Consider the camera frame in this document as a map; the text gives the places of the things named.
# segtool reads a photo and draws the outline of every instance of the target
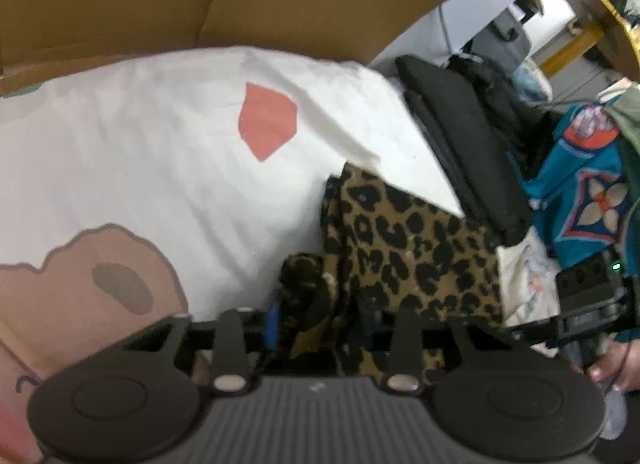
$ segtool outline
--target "yellow table leg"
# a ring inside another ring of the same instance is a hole
[[[604,30],[602,30],[597,23],[592,23],[548,60],[543,62],[542,65],[540,65],[540,70],[542,70],[548,78],[555,76],[574,59],[579,58],[591,47],[596,46],[603,38]]]

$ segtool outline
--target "black fabric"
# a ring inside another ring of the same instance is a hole
[[[535,177],[553,148],[553,130],[562,113],[529,106],[518,97],[510,78],[492,60],[482,63],[454,56],[449,69],[462,75],[473,86],[502,147],[513,155],[522,176]]]
[[[458,197],[471,213],[476,207],[486,215],[471,218],[488,223],[501,243],[510,247],[520,243],[531,226],[527,198],[520,188],[507,156],[504,140],[489,125],[473,86],[460,74],[431,65],[414,56],[396,59],[400,78],[407,89],[419,94],[423,105],[409,100],[411,110],[431,133],[430,144],[463,174],[456,184]],[[440,139],[433,130],[442,131]],[[468,185],[473,197],[465,197],[460,186]]]
[[[422,100],[422,96],[413,90],[407,90],[404,93],[404,97],[414,115],[420,116],[416,119],[418,127],[430,144],[431,150],[438,162],[440,162],[444,173],[449,178],[449,182],[460,200],[463,213],[466,217],[473,218],[480,224],[487,224],[488,217],[482,202],[472,190],[465,173],[460,169],[460,162],[454,152],[449,147],[446,147],[448,143],[444,132],[437,119]]]

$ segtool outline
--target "hand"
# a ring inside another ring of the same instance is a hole
[[[640,339],[631,341],[631,348],[625,361],[629,343],[610,341],[604,357],[589,368],[589,376],[594,383],[608,384],[617,375],[613,387],[620,392],[640,389]]]

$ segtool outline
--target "leopard print fabric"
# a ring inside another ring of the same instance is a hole
[[[502,323],[496,241],[484,226],[349,164],[327,181],[320,222],[324,256],[283,264],[281,341],[264,370],[382,376],[387,354],[348,341],[356,297],[428,319],[455,311]],[[441,367],[442,352],[424,360]]]

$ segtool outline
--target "black device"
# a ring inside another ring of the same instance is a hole
[[[638,282],[613,254],[558,275],[569,309],[511,329],[359,304],[352,335],[389,353],[379,383],[255,375],[248,354],[266,351],[264,313],[166,318],[42,383],[29,423],[50,464],[590,462],[603,392],[529,346],[577,343],[590,358],[594,338],[638,324]],[[425,348],[445,354],[431,384]],[[207,349],[210,380],[198,386],[190,374]]]

